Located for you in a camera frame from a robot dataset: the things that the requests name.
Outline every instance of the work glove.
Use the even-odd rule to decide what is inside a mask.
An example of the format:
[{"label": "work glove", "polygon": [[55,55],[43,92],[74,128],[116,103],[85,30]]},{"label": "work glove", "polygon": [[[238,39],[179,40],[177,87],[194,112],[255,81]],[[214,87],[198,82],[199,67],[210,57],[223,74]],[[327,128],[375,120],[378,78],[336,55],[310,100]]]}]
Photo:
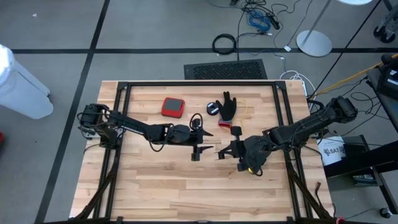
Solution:
[{"label": "work glove", "polygon": [[224,105],[216,100],[216,104],[218,105],[218,110],[220,111],[221,119],[218,121],[218,125],[220,126],[232,126],[232,119],[234,118],[236,112],[236,98],[234,97],[231,100],[229,96],[229,92],[224,92]]}]

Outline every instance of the wooden table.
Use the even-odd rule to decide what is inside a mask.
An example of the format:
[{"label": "wooden table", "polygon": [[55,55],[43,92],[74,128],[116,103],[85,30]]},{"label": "wooden table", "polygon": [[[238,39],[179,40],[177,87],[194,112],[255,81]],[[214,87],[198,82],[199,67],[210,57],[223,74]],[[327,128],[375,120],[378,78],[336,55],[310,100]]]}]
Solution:
[{"label": "wooden table", "polygon": [[[98,103],[112,108],[117,84],[118,82],[103,82]],[[289,80],[286,84],[294,121],[308,116],[308,106],[301,82]],[[262,130],[278,126],[272,89],[269,86],[135,86],[132,88],[128,116],[148,124],[188,125],[194,113],[201,113],[205,130],[214,134],[214,137],[205,137],[203,145],[214,148],[206,150],[199,162],[192,162],[190,147],[165,146],[161,152],[154,152],[142,136],[126,132],[121,150],[112,219],[123,216],[124,220],[147,221],[284,221],[287,216],[293,216],[282,151],[273,152],[269,156],[263,166],[262,177],[256,177],[248,172],[238,172],[237,159],[216,161],[218,157],[215,153],[226,147],[234,137],[229,131],[218,126],[218,115],[207,115],[205,107],[211,101],[222,102],[223,91],[227,90],[231,92],[232,97],[238,99],[234,123],[243,127],[241,139],[251,135],[261,135]],[[180,119],[161,116],[162,102],[167,96],[185,100],[184,113]],[[284,123],[287,124],[281,93],[279,96]],[[98,141],[88,141],[87,146]],[[310,140],[308,145],[317,149],[315,141]],[[103,155],[104,149],[99,147],[92,147],[85,153],[71,217],[80,213],[96,192]],[[330,214],[333,214],[320,156],[307,148],[301,150],[301,156],[309,191],[314,193],[316,183],[321,182],[320,200]],[[301,215],[304,217],[303,197],[298,188],[297,192]],[[101,217],[104,214],[107,195],[104,194]]]}]

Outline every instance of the blue cable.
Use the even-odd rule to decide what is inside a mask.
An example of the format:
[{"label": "blue cable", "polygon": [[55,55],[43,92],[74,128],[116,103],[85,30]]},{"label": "blue cable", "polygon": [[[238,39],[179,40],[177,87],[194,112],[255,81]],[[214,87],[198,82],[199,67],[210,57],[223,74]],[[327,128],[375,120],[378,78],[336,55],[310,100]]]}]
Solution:
[{"label": "blue cable", "polygon": [[260,32],[266,33],[271,28],[271,21],[268,16],[264,16],[262,12],[253,10],[247,13],[248,25],[253,26]]}]

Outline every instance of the white lamp base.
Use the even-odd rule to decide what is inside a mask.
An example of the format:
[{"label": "white lamp base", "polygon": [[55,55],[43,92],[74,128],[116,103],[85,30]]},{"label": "white lamp base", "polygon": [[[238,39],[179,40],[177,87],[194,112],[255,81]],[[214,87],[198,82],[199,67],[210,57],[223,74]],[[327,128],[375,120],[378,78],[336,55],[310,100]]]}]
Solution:
[{"label": "white lamp base", "polygon": [[322,57],[328,55],[331,52],[331,41],[329,37],[321,32],[313,30],[307,41],[303,44],[305,37],[309,30],[305,30],[296,38],[297,46],[307,55],[314,57]]}]

